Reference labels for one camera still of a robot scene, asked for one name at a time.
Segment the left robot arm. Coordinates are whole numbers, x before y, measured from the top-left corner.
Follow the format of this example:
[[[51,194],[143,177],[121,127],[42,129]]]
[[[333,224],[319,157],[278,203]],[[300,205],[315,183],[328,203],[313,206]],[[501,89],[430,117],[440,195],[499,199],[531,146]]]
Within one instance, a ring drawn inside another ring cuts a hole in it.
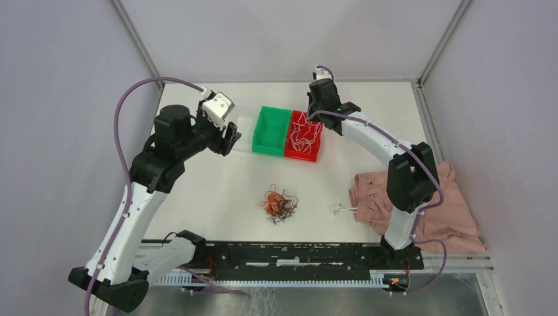
[[[129,313],[171,270],[206,262],[206,240],[187,230],[141,259],[136,253],[155,213],[184,173],[186,160],[205,149],[227,155],[240,139],[237,126],[226,121],[232,110],[215,99],[201,102],[195,113],[183,105],[160,110],[154,133],[125,170],[128,183],[109,231],[87,265],[69,274],[87,298]]]

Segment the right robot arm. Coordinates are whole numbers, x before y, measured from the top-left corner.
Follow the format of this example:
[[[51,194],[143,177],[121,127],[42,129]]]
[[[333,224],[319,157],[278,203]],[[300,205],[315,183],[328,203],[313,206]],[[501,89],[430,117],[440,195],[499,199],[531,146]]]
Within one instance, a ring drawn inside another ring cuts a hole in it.
[[[308,119],[347,138],[377,158],[386,168],[386,191],[393,205],[388,228],[383,233],[380,260],[389,269],[406,261],[406,249],[414,242],[419,214],[442,189],[432,148],[412,144],[387,132],[368,118],[360,107],[342,102],[333,80],[309,84]]]

